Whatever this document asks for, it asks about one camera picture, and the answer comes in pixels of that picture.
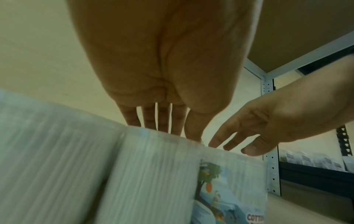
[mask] cartoon tree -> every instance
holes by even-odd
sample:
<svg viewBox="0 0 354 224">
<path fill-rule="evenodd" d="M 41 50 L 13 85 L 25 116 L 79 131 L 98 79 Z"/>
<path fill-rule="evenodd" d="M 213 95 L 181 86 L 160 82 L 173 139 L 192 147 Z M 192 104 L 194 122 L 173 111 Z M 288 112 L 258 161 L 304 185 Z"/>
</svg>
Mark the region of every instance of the cartoon tree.
<svg viewBox="0 0 354 224">
<path fill-rule="evenodd" d="M 211 186 L 211 181 L 218 178 L 220 173 L 221 167 L 219 165 L 210 162 L 201 164 L 199 168 L 197 190 L 195 191 L 196 199 L 200 197 L 200 191 L 202 190 L 203 184 L 207 183 Z"/>
</svg>

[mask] orange fruit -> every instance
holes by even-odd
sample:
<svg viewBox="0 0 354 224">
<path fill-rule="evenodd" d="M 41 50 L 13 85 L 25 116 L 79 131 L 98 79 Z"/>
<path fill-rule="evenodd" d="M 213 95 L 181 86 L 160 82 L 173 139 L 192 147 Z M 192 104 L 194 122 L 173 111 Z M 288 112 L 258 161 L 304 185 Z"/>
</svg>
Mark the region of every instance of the orange fruit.
<svg viewBox="0 0 354 224">
<path fill-rule="evenodd" d="M 213 185 L 211 183 L 207 183 L 206 185 L 206 191 L 208 193 L 211 193 L 211 191 L 213 190 Z"/>
</svg>

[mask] shelf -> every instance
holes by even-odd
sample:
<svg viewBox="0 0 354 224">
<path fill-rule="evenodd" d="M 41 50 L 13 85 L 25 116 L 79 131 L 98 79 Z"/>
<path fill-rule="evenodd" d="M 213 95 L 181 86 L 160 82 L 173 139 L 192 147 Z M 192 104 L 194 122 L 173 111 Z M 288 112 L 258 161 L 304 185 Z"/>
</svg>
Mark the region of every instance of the shelf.
<svg viewBox="0 0 354 224">
<path fill-rule="evenodd" d="M 281 180 L 354 199 L 354 174 L 279 162 Z"/>
</svg>

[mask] hand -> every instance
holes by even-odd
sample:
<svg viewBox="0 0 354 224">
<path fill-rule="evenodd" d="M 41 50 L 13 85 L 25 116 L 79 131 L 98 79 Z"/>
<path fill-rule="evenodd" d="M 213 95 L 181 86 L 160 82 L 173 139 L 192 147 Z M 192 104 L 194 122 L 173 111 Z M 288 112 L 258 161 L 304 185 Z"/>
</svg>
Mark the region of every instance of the hand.
<svg viewBox="0 0 354 224">
<path fill-rule="evenodd" d="M 231 150 L 259 134 L 241 150 L 259 156 L 280 142 L 318 135 L 354 120 L 354 56 L 344 57 L 286 87 L 244 105 L 227 120 L 209 143 Z"/>
<path fill-rule="evenodd" d="M 80 41 L 128 125 L 200 141 L 231 101 L 261 0 L 67 0 Z M 187 108 L 190 112 L 186 118 Z"/>
</svg>

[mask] white metal frame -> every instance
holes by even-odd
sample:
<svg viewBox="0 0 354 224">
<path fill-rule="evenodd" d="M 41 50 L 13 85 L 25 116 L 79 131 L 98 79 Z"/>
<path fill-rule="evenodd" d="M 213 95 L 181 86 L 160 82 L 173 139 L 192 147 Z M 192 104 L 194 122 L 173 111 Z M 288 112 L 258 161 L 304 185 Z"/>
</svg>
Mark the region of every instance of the white metal frame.
<svg viewBox="0 0 354 224">
<path fill-rule="evenodd" d="M 273 71 L 266 73 L 249 59 L 246 60 L 244 68 L 250 71 L 261 80 L 261 94 L 267 94 L 273 91 L 273 80 L 288 72 L 294 71 L 302 66 L 310 64 L 316 60 L 331 55 L 337 51 L 354 45 L 354 31 L 344 35 L 316 50 L 313 50 L 291 62 L 286 63 Z M 269 164 L 268 170 L 268 192 L 281 195 L 279 179 L 279 153 L 278 148 L 263 156 L 263 160 Z"/>
</svg>

